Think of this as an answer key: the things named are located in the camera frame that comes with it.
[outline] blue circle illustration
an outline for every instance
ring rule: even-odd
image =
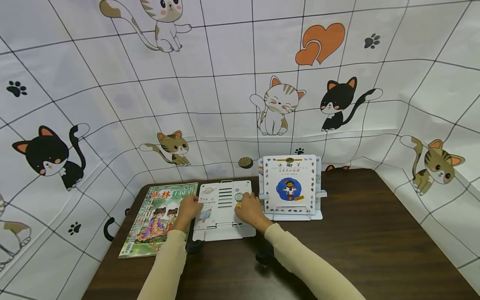
[[[282,200],[294,201],[301,195],[301,185],[296,179],[286,177],[280,180],[276,186],[276,192]]]

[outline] hand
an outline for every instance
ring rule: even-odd
[[[203,203],[198,202],[196,195],[188,195],[180,202],[179,214],[172,229],[187,231],[190,222],[200,212]]]
[[[235,213],[240,220],[252,225],[262,234],[273,224],[272,221],[265,216],[262,205],[260,204],[260,199],[255,197],[253,193],[248,194],[246,192],[243,194],[241,203],[235,206]]]

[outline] picture book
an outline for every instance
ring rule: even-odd
[[[265,213],[314,215],[317,157],[265,156],[263,162]]]
[[[197,193],[198,183],[151,187],[120,251],[119,258],[156,255],[177,219],[183,197]]]

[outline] magazine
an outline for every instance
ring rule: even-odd
[[[151,187],[120,251],[119,258],[156,255],[177,219],[183,197],[197,193],[198,183]]]

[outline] beige sleeve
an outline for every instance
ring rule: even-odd
[[[365,300],[339,271],[279,224],[271,225],[265,232],[265,238],[273,245],[278,262],[300,278],[317,299]]]
[[[174,300],[177,295],[180,275],[185,266],[185,232],[171,230],[167,241],[160,246],[152,270],[138,295],[137,300]]]

